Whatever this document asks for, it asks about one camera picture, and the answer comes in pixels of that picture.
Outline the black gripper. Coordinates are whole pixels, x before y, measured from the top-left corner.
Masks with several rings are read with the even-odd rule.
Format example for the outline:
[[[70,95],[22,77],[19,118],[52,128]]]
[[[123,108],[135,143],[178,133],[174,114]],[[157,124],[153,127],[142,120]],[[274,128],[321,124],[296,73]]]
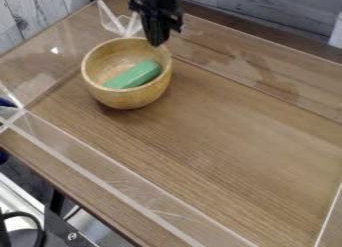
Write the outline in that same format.
[[[129,6],[141,14],[145,35],[154,47],[169,40],[170,30],[182,31],[181,0],[130,0]]]

